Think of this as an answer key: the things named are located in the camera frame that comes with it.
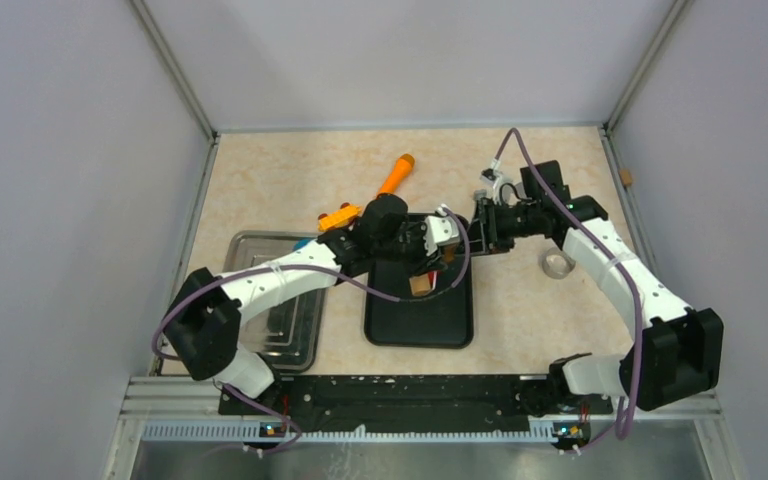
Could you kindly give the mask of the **wooden rolling pin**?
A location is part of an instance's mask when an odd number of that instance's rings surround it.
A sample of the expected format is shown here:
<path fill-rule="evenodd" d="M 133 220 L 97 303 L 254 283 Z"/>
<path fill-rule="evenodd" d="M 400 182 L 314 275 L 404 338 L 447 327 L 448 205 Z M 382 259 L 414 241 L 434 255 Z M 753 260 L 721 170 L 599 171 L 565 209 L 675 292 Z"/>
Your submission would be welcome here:
<path fill-rule="evenodd" d="M 411 276 L 409 278 L 411 294 L 414 297 L 424 297 L 433 293 L 436 289 L 439 274 L 454 261 L 456 252 L 456 246 L 443 247 L 441 259 L 437 266 L 430 267 L 427 272 L 420 275 Z"/>

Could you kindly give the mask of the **red dough piece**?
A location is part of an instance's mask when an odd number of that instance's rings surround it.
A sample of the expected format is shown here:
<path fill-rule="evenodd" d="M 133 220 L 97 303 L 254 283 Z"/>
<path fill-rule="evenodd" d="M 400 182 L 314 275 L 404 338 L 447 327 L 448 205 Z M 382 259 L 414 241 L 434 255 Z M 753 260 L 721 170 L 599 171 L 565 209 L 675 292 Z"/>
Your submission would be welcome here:
<path fill-rule="evenodd" d="M 431 271 L 427 274 L 428 284 L 431 290 L 436 289 L 438 275 L 439 275 L 438 271 Z"/>

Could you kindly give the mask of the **black baking tray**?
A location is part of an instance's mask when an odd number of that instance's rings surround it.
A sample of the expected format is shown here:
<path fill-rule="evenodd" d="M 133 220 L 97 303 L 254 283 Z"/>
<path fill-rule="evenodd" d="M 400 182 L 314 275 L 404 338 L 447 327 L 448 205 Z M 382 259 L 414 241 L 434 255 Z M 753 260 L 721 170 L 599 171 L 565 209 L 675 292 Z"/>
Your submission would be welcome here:
<path fill-rule="evenodd" d="M 405 266 L 381 261 L 372 266 L 367 285 L 399 297 L 390 302 L 371 293 L 364 306 L 364 334 L 377 346 L 461 349 L 474 336 L 472 268 L 462 269 L 464 258 L 436 274 L 434 289 L 414 296 Z"/>

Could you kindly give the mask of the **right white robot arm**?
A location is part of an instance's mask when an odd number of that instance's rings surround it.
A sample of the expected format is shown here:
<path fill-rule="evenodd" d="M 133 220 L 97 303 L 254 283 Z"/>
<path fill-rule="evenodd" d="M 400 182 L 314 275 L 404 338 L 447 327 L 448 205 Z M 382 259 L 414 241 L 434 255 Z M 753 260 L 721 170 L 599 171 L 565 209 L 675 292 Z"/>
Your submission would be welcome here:
<path fill-rule="evenodd" d="M 624 397 L 652 411 L 711 390 L 719 382 L 724 324 L 672 293 L 626 245 L 607 211 L 573 197 L 557 161 L 521 169 L 521 186 L 493 161 L 480 177 L 468 228 L 475 256 L 507 253 L 519 238 L 542 236 L 587 273 L 633 337 L 625 355 L 576 354 L 550 366 L 546 397 L 572 412 L 587 395 Z"/>

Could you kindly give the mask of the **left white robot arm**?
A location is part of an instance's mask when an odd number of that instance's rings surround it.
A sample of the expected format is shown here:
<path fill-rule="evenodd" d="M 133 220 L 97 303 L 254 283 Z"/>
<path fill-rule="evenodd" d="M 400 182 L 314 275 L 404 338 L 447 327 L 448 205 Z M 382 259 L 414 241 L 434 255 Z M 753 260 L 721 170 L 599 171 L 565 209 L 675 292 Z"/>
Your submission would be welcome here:
<path fill-rule="evenodd" d="M 167 340 L 169 358 L 191 379 L 229 384 L 252 410 L 268 413 L 281 388 L 263 356 L 240 342 L 242 326 L 309 292 L 355 284 L 378 261 L 401 263 L 414 275 L 438 269 L 461 229 L 445 206 L 413 218 L 400 197 L 383 194 L 289 254 L 235 272 L 191 272 L 154 337 Z"/>

